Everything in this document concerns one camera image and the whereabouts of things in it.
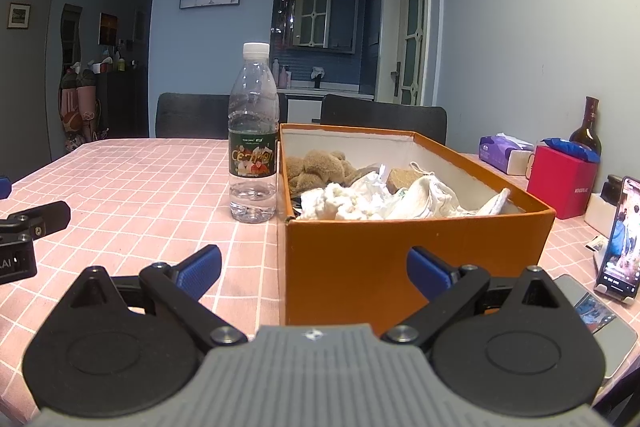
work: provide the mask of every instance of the black robotic part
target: black robotic part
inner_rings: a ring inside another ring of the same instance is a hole
[[[546,273],[520,277],[500,311],[444,330],[431,364],[454,393],[519,417],[591,404],[605,369],[593,335]]]
[[[84,284],[82,273],[25,352],[24,379],[41,409],[87,418],[135,413],[173,396],[198,367],[186,331],[131,312],[100,270]]]

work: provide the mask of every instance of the dining table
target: dining table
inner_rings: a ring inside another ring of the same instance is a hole
[[[261,325],[280,323],[276,224],[274,219],[259,225],[233,219],[227,157],[226,140],[99,140],[13,185],[10,197],[0,201],[0,217],[64,200],[71,208],[71,222],[34,242],[35,277],[0,285],[1,412],[22,423],[37,413],[22,377],[22,355],[87,266],[104,266],[110,275],[136,275],[154,262],[177,264],[205,245],[218,245],[222,272],[201,304],[250,339]],[[523,177],[496,172],[526,188]],[[593,288],[595,270],[584,245],[597,234],[581,217],[556,219],[540,265],[551,277],[569,273]],[[608,304],[640,331],[640,303]],[[639,354],[636,343],[601,393]]]

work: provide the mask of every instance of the white logo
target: white logo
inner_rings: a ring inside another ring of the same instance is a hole
[[[324,337],[324,333],[320,330],[316,330],[313,328],[312,330],[308,330],[306,333],[303,333],[303,336],[310,341],[319,341],[322,337]]]

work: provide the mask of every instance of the open box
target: open box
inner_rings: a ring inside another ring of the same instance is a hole
[[[434,171],[475,210],[503,188],[503,214],[404,221],[300,221],[287,184],[288,156],[343,151],[357,169],[383,163]],[[280,126],[278,145],[278,285],[283,325],[370,323],[377,335],[424,306],[406,275],[411,247],[453,266],[476,264],[518,276],[537,264],[554,222],[545,203],[468,158],[414,132],[304,124]]]

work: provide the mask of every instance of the purple tissue box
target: purple tissue box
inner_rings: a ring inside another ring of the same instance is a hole
[[[483,162],[513,176],[525,175],[532,154],[531,144],[518,143],[504,136],[484,136],[478,149],[478,156]]]

